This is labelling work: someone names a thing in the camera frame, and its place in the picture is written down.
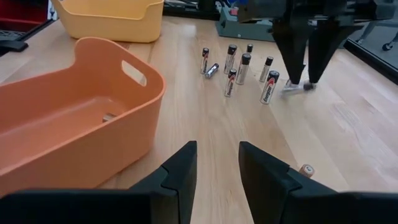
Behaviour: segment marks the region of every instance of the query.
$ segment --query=wooden table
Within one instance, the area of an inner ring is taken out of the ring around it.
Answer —
[[[73,62],[75,40],[59,21],[27,42],[25,52],[0,58],[0,82]],[[199,74],[201,50],[210,48],[209,64],[223,67],[229,44],[238,46],[240,57],[248,43],[254,44],[254,52],[245,84],[225,98],[222,71],[211,80]],[[192,223],[252,223],[239,175],[240,141],[296,169],[311,164],[313,178],[335,190],[398,191],[398,87],[346,50],[336,52],[315,92],[282,97],[287,72],[276,45],[218,37],[211,21],[164,17],[158,41],[122,45],[163,74],[167,91],[153,150],[101,187],[129,187],[187,141],[197,140]],[[258,78],[269,55],[281,78],[271,104],[265,106],[259,102]]]

